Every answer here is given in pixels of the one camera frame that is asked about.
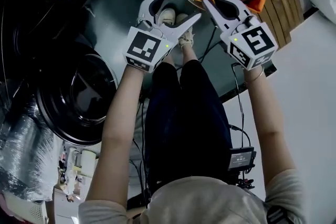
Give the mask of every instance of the white shoe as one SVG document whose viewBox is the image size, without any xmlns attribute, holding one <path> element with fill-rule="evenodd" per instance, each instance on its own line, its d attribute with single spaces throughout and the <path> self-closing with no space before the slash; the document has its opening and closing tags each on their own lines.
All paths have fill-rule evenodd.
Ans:
<svg viewBox="0 0 336 224">
<path fill-rule="evenodd" d="M 166 8 L 163 11 L 161 11 L 157 24 L 159 26 L 162 25 L 163 23 L 174 25 L 175 19 L 176 19 L 175 10 L 173 10 L 172 8 Z"/>
<path fill-rule="evenodd" d="M 176 23 L 178 24 L 182 20 L 184 20 L 188 15 L 185 13 L 179 14 L 176 18 Z M 193 27 L 190 27 L 187 32 L 185 32 L 179 39 L 178 43 L 180 44 L 180 47 L 182 48 L 184 45 L 194 45 L 194 35 L 193 35 Z"/>
</svg>

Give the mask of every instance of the white wall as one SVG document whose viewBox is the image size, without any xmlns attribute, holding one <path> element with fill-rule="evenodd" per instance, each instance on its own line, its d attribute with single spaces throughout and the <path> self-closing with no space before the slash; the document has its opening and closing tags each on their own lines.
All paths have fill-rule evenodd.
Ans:
<svg viewBox="0 0 336 224">
<path fill-rule="evenodd" d="M 292 33 L 274 57 L 278 71 L 268 78 L 284 113 L 286 141 L 302 176 L 309 223 L 336 218 L 336 25 L 316 13 Z M 245 130 L 258 152 L 255 194 L 265 197 L 260 148 L 247 92 L 242 94 Z M 238 99 L 224 104 L 229 123 L 241 126 Z M 240 133 L 232 132 L 234 146 Z"/>
</svg>

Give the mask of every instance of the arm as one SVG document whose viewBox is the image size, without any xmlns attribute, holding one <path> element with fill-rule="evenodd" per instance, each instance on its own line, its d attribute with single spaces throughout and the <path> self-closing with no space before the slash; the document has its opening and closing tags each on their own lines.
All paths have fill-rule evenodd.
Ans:
<svg viewBox="0 0 336 224">
<path fill-rule="evenodd" d="M 258 133 L 265 186 L 279 173 L 295 168 L 288 151 L 282 112 L 261 67 L 244 71 Z"/>
<path fill-rule="evenodd" d="M 143 71 L 126 66 L 105 119 L 101 152 L 86 200 L 127 204 L 129 155 Z"/>
</svg>

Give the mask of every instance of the shoe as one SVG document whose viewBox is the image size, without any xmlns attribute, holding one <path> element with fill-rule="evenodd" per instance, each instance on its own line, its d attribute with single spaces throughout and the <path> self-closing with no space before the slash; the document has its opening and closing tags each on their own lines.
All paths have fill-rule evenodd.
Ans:
<svg viewBox="0 0 336 224">
<path fill-rule="evenodd" d="M 188 15 L 185 13 L 179 14 L 176 18 L 176 23 L 183 21 Z M 184 45 L 190 44 L 191 46 L 194 45 L 194 35 L 193 35 L 193 27 L 190 27 L 179 39 L 178 43 L 182 48 Z"/>
<path fill-rule="evenodd" d="M 162 25 L 163 23 L 174 25 L 175 19 L 176 19 L 175 10 L 173 10 L 172 8 L 166 8 L 161 11 L 157 24 L 159 26 Z"/>
</svg>

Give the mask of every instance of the person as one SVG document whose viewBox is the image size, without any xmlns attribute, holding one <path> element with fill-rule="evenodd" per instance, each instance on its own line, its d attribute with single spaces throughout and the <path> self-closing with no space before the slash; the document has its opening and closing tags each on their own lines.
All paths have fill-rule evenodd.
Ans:
<svg viewBox="0 0 336 224">
<path fill-rule="evenodd" d="M 174 10 L 165 9 L 159 23 L 174 24 L 185 17 L 175 18 Z M 145 122 L 148 208 L 135 219 L 125 209 L 144 76 L 127 66 L 105 120 L 99 163 L 79 207 L 80 223 L 304 223 L 302 184 L 262 67 L 245 71 L 245 80 L 260 142 L 265 201 L 225 183 L 232 148 L 228 119 L 193 51 L 192 28 L 179 43 L 184 56 L 180 82 L 171 56 L 153 73 Z"/>
</svg>

